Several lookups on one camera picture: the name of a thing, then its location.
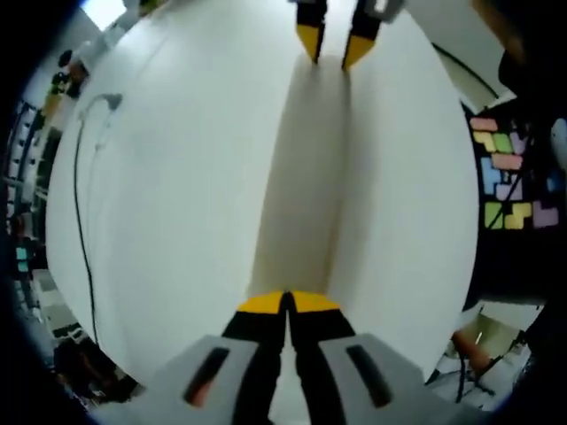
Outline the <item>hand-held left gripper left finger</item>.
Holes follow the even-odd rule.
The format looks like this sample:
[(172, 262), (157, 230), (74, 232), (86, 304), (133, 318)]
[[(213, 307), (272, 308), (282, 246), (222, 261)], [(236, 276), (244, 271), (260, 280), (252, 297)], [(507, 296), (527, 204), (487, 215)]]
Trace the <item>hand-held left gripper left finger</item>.
[(251, 297), (223, 333), (171, 359), (141, 395), (101, 408), (104, 424), (266, 424), (285, 338), (282, 291)]

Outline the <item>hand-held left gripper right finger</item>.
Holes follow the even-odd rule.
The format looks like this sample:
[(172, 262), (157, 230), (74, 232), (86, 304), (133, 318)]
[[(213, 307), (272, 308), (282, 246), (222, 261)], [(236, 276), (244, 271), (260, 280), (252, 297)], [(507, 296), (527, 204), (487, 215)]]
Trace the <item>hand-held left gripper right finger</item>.
[(421, 369), (356, 333), (324, 295), (288, 293), (296, 370), (313, 424), (481, 424), (483, 412), (426, 388)]

